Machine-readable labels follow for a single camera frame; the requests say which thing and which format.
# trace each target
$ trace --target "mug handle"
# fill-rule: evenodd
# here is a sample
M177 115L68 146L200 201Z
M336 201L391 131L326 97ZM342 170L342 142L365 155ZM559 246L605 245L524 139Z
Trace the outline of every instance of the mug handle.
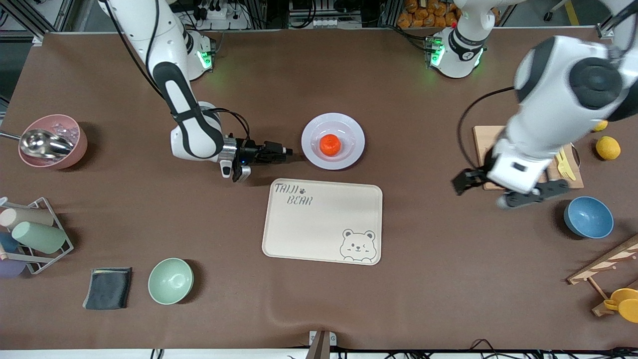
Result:
M605 307L607 309L611 309L611 310L618 310L618 305L616 304L615 301L608 299L605 301Z

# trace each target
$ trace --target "yellow mug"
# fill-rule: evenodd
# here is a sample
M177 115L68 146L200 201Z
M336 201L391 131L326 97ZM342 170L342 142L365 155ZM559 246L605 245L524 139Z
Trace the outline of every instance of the yellow mug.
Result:
M605 307L617 310L620 316L632 323L638 323L638 291L631 288L621 288L612 293L605 301Z

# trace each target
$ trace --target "mint green cup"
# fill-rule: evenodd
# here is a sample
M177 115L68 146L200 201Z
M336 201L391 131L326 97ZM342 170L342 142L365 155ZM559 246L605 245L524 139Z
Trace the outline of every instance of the mint green cup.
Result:
M149 294L159 304L175 304L191 291L193 270L179 258L159 262L149 276Z
M62 229L34 222L19 223L11 231L11 236L21 244L46 254L58 251L68 239Z

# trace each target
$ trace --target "light green bowl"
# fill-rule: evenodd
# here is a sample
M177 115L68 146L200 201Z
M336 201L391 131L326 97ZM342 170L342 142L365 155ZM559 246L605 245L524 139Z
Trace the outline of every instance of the light green bowl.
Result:
M159 304L175 304L191 291L193 270L179 258L159 262L149 276L149 294Z

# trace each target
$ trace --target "pile of brown bread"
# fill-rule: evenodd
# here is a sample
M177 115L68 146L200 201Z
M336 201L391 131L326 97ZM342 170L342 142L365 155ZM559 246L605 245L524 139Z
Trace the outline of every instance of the pile of brown bread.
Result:
M400 14L397 25L401 29L407 27L447 27L456 24L463 13L454 3L444 3L439 0L427 0L427 6L421 7L426 1L406 0L405 11ZM501 13L497 8L492 12L496 16L496 24L501 20Z

